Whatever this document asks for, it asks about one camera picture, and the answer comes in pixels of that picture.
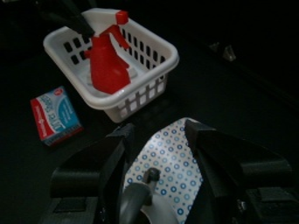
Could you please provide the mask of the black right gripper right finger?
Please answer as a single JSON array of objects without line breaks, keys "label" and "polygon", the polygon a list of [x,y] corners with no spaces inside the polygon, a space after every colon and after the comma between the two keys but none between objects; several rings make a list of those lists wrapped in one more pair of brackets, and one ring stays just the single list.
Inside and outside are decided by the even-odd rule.
[{"label": "black right gripper right finger", "polygon": [[195,224],[299,224],[299,194],[287,160],[267,148],[188,120],[184,133],[203,183]]}]

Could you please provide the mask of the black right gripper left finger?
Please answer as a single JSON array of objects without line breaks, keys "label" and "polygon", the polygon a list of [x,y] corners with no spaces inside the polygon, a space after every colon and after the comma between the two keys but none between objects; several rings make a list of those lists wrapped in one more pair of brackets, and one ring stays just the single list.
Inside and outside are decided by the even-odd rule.
[{"label": "black right gripper left finger", "polygon": [[135,126],[117,127],[76,152],[50,175],[50,203],[38,224],[119,224]]}]

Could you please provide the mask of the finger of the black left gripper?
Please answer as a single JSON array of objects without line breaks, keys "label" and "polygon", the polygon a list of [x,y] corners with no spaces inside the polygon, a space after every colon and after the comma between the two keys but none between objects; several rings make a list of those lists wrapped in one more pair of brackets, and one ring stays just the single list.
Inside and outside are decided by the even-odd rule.
[{"label": "finger of the black left gripper", "polygon": [[94,35],[94,31],[81,15],[80,9],[72,0],[50,0],[53,9],[48,12],[49,19],[70,28],[86,38]]}]

